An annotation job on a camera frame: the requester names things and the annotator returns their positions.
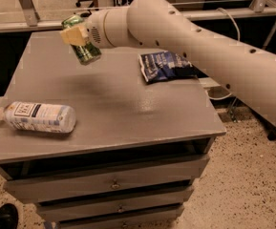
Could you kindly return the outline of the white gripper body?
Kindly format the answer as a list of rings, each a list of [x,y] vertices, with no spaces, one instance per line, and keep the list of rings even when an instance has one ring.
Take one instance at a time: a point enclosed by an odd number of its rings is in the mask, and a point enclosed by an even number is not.
[[[106,10],[99,10],[92,13],[86,20],[86,29],[89,38],[91,42],[98,48],[108,47],[108,40],[104,30],[106,15]]]

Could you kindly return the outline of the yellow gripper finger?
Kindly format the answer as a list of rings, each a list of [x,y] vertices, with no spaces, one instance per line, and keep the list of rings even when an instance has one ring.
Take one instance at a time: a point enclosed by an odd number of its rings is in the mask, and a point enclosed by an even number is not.
[[[83,23],[62,30],[60,35],[63,42],[69,45],[85,46],[89,42],[87,29]]]

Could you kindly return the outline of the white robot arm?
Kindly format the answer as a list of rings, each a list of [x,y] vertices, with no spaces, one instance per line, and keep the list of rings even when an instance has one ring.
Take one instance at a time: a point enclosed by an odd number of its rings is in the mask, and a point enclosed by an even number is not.
[[[61,37],[76,46],[177,53],[276,127],[276,54],[199,27],[166,0],[95,11]]]

